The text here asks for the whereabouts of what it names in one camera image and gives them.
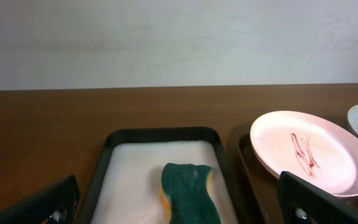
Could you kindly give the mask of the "pink plate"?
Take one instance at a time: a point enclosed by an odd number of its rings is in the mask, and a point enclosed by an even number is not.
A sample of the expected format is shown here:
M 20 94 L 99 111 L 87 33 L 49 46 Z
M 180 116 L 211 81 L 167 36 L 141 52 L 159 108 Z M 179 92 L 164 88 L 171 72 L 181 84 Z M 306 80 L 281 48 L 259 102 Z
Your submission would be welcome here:
M 318 116 L 273 111 L 250 128 L 256 158 L 274 177 L 284 171 L 339 198 L 358 196 L 358 139 Z

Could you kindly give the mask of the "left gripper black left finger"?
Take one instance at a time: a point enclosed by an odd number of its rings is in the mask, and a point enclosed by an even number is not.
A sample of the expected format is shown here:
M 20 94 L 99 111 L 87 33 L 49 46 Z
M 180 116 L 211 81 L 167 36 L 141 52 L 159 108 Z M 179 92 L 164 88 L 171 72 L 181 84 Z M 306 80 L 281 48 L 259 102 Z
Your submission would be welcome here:
M 74 175 L 0 212 L 3 223 L 73 223 L 80 199 Z

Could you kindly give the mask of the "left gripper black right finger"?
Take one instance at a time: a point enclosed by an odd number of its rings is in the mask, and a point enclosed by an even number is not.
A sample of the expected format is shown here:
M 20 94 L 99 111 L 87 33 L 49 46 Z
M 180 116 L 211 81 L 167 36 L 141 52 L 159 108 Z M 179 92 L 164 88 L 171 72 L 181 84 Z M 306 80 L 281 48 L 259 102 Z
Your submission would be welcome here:
M 280 174 L 277 196 L 285 223 L 358 224 L 358 208 L 291 172 Z

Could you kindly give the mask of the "green and yellow sponge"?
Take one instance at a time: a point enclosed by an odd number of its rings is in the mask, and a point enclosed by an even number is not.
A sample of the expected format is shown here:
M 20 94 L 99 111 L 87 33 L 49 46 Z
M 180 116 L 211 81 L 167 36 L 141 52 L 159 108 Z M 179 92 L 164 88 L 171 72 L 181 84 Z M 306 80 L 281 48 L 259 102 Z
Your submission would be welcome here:
M 212 171 L 207 165 L 164 166 L 159 194 L 168 224 L 221 224 L 208 193 Z

